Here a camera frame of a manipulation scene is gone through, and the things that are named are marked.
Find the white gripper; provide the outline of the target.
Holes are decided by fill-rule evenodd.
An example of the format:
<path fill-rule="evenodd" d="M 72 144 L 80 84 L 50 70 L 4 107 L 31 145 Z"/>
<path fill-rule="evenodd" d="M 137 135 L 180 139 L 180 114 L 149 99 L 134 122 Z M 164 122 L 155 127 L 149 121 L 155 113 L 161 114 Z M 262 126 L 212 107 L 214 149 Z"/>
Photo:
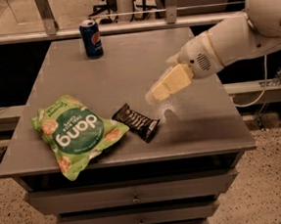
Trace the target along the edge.
<path fill-rule="evenodd" d="M 166 62 L 167 69 L 145 96 L 150 104 L 160 103 L 192 83 L 193 78 L 206 78 L 224 69 L 207 32 L 195 36 Z"/>

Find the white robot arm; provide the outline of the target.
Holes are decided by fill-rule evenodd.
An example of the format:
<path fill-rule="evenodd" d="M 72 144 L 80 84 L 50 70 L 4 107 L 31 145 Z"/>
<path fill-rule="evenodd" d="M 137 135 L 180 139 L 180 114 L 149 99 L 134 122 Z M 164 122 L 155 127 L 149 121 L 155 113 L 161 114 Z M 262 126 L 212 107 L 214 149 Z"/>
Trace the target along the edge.
<path fill-rule="evenodd" d="M 240 60 L 281 50 L 281 0 L 246 0 L 245 9 L 187 41 L 145 96 L 160 103 L 196 78 L 207 78 Z"/>

